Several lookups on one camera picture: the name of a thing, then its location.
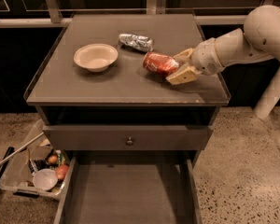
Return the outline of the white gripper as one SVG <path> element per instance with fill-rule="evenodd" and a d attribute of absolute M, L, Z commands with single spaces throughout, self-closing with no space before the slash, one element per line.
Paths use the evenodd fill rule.
<path fill-rule="evenodd" d="M 200 74 L 212 76 L 223 71 L 223 65 L 217 54 L 216 38 L 205 40 L 195 49 L 185 49 L 176 54 L 174 59 L 183 64 L 176 63 L 169 66 L 166 80 L 171 85 L 192 82 Z"/>

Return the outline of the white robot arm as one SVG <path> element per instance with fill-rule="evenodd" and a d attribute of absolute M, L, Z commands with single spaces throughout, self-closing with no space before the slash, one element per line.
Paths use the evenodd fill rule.
<path fill-rule="evenodd" d="M 238 63 L 280 62 L 280 8 L 257 7 L 245 18 L 244 29 L 209 38 L 175 56 L 180 67 L 166 78 L 172 85 L 189 83 L 200 75 L 212 76 Z"/>

